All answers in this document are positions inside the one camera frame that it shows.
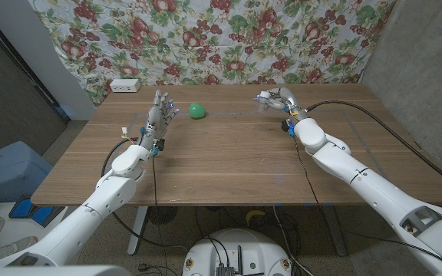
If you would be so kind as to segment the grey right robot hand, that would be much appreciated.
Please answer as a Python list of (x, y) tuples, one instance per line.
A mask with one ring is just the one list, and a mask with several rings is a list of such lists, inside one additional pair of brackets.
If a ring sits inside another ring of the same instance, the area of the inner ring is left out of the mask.
[(286, 108), (289, 111), (290, 119), (296, 122), (308, 118), (293, 92), (287, 87), (262, 90), (253, 100), (265, 109), (271, 107), (276, 110), (284, 110)]

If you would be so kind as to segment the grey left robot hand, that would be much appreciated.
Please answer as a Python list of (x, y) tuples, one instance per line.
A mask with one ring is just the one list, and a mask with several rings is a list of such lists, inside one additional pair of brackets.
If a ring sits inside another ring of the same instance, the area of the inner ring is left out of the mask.
[(153, 98), (153, 106), (150, 108), (145, 131), (140, 138), (139, 145), (147, 150), (152, 150), (156, 141), (163, 139), (167, 133), (167, 128), (173, 118), (179, 113), (173, 105), (173, 100), (169, 98), (167, 92), (156, 90)]

